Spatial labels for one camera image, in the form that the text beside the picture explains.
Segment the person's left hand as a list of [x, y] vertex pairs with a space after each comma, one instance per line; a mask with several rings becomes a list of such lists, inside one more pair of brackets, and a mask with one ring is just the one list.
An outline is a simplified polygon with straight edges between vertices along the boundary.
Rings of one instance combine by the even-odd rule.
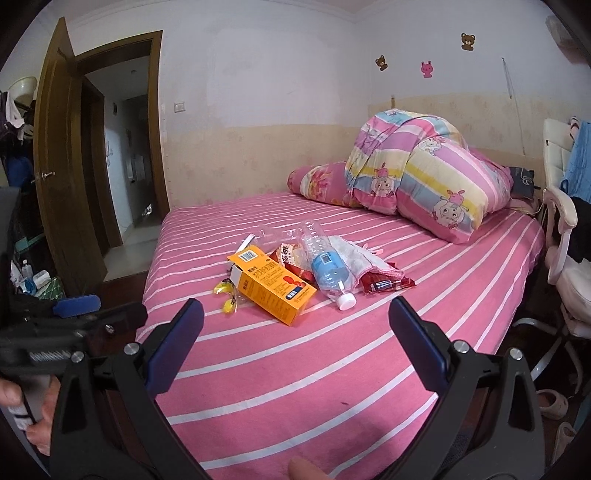
[[1, 406], [15, 416], [17, 427], [37, 451], [49, 456], [52, 423], [60, 390], [55, 376], [24, 376], [20, 380], [1, 379]]

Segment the person's right hand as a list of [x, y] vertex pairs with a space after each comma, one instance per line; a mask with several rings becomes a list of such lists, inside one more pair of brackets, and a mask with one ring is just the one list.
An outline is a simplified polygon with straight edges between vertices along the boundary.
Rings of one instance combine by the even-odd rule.
[[290, 459], [287, 475], [290, 480], [332, 480], [318, 466], [301, 457]]

